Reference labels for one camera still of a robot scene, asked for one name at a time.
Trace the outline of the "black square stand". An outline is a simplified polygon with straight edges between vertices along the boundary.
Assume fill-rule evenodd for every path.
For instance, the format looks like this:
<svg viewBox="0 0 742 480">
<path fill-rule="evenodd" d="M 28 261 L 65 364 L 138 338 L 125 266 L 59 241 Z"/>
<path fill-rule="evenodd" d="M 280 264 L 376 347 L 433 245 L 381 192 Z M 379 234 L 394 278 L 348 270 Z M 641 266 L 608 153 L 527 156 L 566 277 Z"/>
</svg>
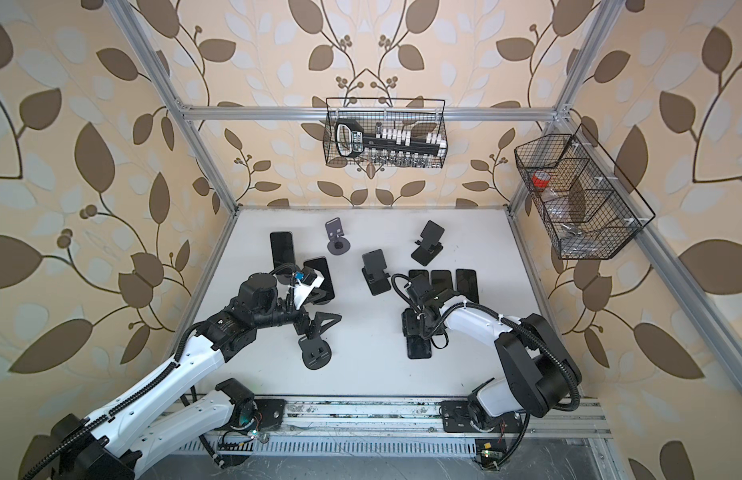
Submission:
<svg viewBox="0 0 742 480">
<path fill-rule="evenodd" d="M 377 296 L 391 289 L 390 274 L 386 272 L 387 264 L 381 249 L 362 255 L 361 269 L 364 280 L 372 296 Z"/>
<path fill-rule="evenodd" d="M 441 238 L 445 229 L 432 220 L 429 220 L 423 228 L 420 239 L 415 241 L 417 248 L 411 254 L 411 258 L 422 266 L 429 263 L 443 250 Z"/>
</svg>

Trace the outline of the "black tool with vials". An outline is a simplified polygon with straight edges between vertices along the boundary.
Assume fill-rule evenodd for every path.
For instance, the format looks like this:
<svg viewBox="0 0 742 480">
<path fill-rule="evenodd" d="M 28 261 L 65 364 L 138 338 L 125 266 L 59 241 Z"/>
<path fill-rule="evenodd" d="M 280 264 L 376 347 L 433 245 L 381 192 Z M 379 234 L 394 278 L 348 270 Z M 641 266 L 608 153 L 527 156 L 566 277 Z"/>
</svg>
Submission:
<svg viewBox="0 0 742 480">
<path fill-rule="evenodd" d="M 444 158 L 447 141 L 440 135 L 427 133 L 424 139 L 413 136 L 412 130 L 386 128 L 381 124 L 366 133 L 354 120 L 340 120 L 334 127 L 333 142 L 342 157 Z"/>
</svg>

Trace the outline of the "black phone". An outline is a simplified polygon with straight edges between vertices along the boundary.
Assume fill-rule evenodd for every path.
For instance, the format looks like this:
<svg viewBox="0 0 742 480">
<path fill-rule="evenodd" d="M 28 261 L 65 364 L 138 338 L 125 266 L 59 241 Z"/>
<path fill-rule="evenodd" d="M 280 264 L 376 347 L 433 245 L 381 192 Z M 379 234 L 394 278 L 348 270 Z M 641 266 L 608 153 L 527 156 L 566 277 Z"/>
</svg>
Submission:
<svg viewBox="0 0 742 480">
<path fill-rule="evenodd" d="M 403 321 L 404 336 L 406 338 L 407 356 L 411 360 L 429 359 L 432 348 L 429 340 L 422 337 L 422 325 L 416 317 L 407 317 Z"/>
<path fill-rule="evenodd" d="M 291 232 L 271 232 L 269 235 L 273 267 L 293 265 L 295 263 L 295 251 L 293 236 Z"/>
<path fill-rule="evenodd" d="M 324 278 L 321 285 L 308 297 L 308 302 L 314 305 L 325 305 L 335 299 L 335 291 L 332 283 L 328 261 L 325 257 L 316 257 L 306 260 L 305 267 L 320 272 Z"/>
<path fill-rule="evenodd" d="M 455 275 L 457 291 L 470 302 L 479 303 L 477 272 L 473 269 L 457 269 Z"/>
</svg>

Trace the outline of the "grey round stand front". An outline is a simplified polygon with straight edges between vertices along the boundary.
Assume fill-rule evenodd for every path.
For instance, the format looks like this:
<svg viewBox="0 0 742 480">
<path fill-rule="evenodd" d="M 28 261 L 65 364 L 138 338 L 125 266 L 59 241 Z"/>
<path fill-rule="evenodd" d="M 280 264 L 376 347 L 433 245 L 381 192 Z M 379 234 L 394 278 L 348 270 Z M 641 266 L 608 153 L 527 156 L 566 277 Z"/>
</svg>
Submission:
<svg viewBox="0 0 742 480">
<path fill-rule="evenodd" d="M 325 367 L 332 358 L 329 344 L 320 336 L 300 338 L 298 345 L 302 352 L 302 361 L 309 370 L 319 370 Z"/>
</svg>

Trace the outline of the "grey round stand far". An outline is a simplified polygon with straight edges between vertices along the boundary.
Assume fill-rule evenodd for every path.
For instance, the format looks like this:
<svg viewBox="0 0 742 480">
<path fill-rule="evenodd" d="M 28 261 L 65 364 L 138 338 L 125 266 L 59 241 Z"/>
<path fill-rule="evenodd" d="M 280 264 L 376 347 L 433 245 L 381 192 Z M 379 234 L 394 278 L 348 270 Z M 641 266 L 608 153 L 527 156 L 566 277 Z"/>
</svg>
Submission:
<svg viewBox="0 0 742 480">
<path fill-rule="evenodd" d="M 335 256 L 347 253 L 351 244 L 346 238 L 341 219 L 335 217 L 325 223 L 325 230 L 328 236 L 328 251 Z"/>
</svg>

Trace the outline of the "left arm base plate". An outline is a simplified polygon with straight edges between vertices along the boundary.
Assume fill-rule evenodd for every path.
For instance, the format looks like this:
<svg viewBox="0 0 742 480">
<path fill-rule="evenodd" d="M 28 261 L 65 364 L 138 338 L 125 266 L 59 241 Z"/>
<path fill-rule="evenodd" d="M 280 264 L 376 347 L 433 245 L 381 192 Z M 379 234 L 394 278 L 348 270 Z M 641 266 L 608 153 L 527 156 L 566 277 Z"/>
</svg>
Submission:
<svg viewBox="0 0 742 480">
<path fill-rule="evenodd" d="M 223 432 L 250 433 L 277 429 L 285 417 L 284 399 L 258 398 L 235 405 L 230 419 L 220 427 Z"/>
</svg>

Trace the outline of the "aluminium rail front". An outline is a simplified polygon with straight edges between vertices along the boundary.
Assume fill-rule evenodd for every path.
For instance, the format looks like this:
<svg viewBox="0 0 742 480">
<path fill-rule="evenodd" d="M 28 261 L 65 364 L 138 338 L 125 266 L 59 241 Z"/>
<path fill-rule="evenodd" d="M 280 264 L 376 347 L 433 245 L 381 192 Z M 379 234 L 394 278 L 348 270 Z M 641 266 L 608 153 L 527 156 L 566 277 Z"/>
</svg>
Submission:
<svg viewBox="0 0 742 480">
<path fill-rule="evenodd" d="M 278 426 L 266 430 L 291 436 L 456 437 L 477 430 L 444 427 L 444 397 L 286 396 Z M 553 410 L 530 420 L 531 438 L 610 439 L 613 437 L 598 401 L 586 399 L 574 412 Z"/>
</svg>

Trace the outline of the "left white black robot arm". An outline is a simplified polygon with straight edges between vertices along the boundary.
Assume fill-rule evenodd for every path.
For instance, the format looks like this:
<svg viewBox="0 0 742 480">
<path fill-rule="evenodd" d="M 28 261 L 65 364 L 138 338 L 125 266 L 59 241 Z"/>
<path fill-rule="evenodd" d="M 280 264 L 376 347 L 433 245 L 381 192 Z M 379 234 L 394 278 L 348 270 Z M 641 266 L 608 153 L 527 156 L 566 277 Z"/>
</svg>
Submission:
<svg viewBox="0 0 742 480">
<path fill-rule="evenodd" d="M 341 317 L 310 314 L 306 307 L 332 298 L 333 291 L 323 287 L 327 271 L 282 264 L 251 275 L 226 307 L 188 327 L 174 353 L 140 382 L 84 418 L 70 414 L 60 420 L 50 435 L 50 451 L 20 478 L 137 479 L 193 439 L 222 465 L 205 436 L 222 429 L 257 439 L 271 417 L 257 406 L 254 393 L 227 379 L 182 409 L 172 414 L 167 409 L 263 329 L 293 326 L 304 365 L 310 370 L 326 366 L 332 352 L 321 336 Z"/>
</svg>

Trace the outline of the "grey round stand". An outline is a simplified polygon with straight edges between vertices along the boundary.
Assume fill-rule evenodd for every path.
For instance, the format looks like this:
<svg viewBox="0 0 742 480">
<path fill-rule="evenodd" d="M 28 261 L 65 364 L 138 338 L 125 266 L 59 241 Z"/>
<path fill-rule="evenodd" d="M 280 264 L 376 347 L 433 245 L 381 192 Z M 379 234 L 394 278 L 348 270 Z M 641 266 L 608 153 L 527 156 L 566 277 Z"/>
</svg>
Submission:
<svg viewBox="0 0 742 480">
<path fill-rule="evenodd" d="M 335 256 L 347 253 L 351 244 L 346 238 L 341 219 L 335 217 L 325 223 L 325 230 L 328 236 L 328 251 Z"/>
<path fill-rule="evenodd" d="M 319 370 L 325 367 L 332 358 L 329 344 L 320 336 L 300 338 L 298 345 L 302 352 L 302 361 L 309 370 Z"/>
</svg>

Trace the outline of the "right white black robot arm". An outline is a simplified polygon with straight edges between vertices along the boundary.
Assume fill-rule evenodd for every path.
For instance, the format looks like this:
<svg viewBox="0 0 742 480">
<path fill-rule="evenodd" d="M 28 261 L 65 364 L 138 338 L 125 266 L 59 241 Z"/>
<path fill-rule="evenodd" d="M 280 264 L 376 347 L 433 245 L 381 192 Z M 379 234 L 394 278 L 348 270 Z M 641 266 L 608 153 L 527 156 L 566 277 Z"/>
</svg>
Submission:
<svg viewBox="0 0 742 480">
<path fill-rule="evenodd" d="M 495 350 L 502 373 L 469 395 L 470 421 L 489 430 L 508 413 L 542 418 L 551 410 L 580 406 L 582 375 L 548 320 L 500 314 L 453 289 L 437 291 L 422 275 L 394 274 L 391 288 L 406 303 L 405 334 L 431 344 L 436 336 L 461 333 Z"/>
</svg>

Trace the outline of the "black phone stand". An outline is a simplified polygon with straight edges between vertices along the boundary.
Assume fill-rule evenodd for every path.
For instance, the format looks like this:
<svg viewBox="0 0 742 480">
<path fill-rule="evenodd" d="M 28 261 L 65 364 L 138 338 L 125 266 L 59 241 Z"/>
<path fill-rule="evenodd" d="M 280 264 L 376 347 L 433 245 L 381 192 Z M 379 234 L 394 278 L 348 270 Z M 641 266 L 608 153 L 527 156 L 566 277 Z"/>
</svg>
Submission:
<svg viewBox="0 0 742 480">
<path fill-rule="evenodd" d="M 432 270 L 430 279 L 435 294 L 453 289 L 452 273 L 449 270 Z"/>
<path fill-rule="evenodd" d="M 408 271 L 408 277 L 413 280 L 417 277 L 422 277 L 427 282 L 430 281 L 429 271 L 425 269 L 412 269 Z"/>
</svg>

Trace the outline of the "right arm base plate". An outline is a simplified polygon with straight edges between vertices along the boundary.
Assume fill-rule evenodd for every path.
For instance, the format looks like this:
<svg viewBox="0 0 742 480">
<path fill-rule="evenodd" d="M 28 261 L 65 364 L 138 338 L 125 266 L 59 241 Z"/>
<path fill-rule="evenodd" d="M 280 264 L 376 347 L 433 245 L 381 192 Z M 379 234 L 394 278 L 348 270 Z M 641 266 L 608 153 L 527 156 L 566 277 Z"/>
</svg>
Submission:
<svg viewBox="0 0 742 480">
<path fill-rule="evenodd" d="M 518 433 L 523 415 L 508 412 L 500 417 L 488 417 L 477 412 L 477 404 L 468 400 L 444 400 L 438 409 L 442 429 L 446 433 Z"/>
</svg>

